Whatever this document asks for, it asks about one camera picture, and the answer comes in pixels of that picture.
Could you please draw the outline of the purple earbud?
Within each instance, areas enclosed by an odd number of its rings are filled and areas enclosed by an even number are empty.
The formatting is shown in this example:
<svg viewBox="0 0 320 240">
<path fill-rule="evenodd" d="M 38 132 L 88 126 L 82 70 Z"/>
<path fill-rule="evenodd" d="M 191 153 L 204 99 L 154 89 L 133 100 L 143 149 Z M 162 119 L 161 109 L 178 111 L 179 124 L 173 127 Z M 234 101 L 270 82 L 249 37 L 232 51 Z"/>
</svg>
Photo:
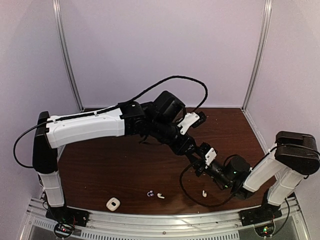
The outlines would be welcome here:
<svg viewBox="0 0 320 240">
<path fill-rule="evenodd" d="M 154 194 L 154 192 L 152 190 L 150 190 L 149 192 L 147 192 L 147 196 L 148 197 L 154 197 L 155 194 Z"/>
</svg>

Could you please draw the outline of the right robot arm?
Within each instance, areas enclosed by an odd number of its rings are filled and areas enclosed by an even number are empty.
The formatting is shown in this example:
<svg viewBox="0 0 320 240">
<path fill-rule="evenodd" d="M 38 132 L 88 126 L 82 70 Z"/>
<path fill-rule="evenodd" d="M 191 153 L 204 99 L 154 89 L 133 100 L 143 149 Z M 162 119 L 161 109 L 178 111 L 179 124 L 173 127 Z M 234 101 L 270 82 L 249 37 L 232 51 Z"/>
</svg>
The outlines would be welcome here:
<svg viewBox="0 0 320 240">
<path fill-rule="evenodd" d="M 277 178 L 267 189 L 264 204 L 256 210 L 261 221 L 268 220 L 303 179 L 320 169 L 316 139 L 307 133 L 278 132 L 272 147 L 255 166 L 237 154 L 220 165 L 215 162 L 216 156 L 216 151 L 203 143 L 195 155 L 189 156 L 189 161 L 197 176 L 206 173 L 240 199 L 251 197 L 269 179 Z"/>
</svg>

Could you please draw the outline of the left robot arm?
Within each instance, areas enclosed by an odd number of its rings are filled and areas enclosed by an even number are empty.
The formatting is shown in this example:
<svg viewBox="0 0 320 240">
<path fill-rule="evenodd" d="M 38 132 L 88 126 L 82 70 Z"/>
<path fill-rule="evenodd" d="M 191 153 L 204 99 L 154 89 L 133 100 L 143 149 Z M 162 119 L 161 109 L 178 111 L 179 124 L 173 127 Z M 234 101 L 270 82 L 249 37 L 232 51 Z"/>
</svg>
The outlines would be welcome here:
<svg viewBox="0 0 320 240">
<path fill-rule="evenodd" d="M 72 218 L 71 209 L 65 206 L 58 170 L 59 147 L 102 137 L 140 135 L 151 136 L 183 156 L 197 149 L 188 129 L 205 120 L 203 112 L 186 112 L 185 104 L 166 90 L 154 101 L 121 102 L 109 109 L 79 115 L 50 116 L 47 111 L 42 112 L 33 141 L 32 166 L 42 181 L 53 215 L 61 222 Z"/>
</svg>

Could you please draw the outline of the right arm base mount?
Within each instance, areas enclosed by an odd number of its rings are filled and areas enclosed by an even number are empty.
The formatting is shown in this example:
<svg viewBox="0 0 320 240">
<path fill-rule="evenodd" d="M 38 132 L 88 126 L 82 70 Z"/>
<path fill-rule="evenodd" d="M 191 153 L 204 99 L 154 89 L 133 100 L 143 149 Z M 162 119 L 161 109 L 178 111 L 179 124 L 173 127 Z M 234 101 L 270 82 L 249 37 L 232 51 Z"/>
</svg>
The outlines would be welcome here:
<svg viewBox="0 0 320 240">
<path fill-rule="evenodd" d="M 241 210 L 241 224 L 243 227 L 253 225 L 259 237 L 269 238 L 276 232 L 275 218 L 282 216 L 280 207 L 264 201 L 259 207 Z"/>
</svg>

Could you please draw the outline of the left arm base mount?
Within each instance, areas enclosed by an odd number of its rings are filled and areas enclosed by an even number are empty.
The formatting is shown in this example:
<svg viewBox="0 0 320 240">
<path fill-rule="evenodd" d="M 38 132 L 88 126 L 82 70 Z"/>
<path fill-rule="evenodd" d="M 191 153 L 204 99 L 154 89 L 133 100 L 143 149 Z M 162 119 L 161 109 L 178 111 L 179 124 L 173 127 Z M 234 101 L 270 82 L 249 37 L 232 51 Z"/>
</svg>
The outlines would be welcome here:
<svg viewBox="0 0 320 240">
<path fill-rule="evenodd" d="M 43 208 L 46 210 L 45 217 L 56 222 L 53 227 L 53 233 L 59 239 L 69 238 L 76 226 L 86 227 L 89 220 L 89 212 L 67 207 L 51 207 L 47 201 L 42 203 Z"/>
</svg>

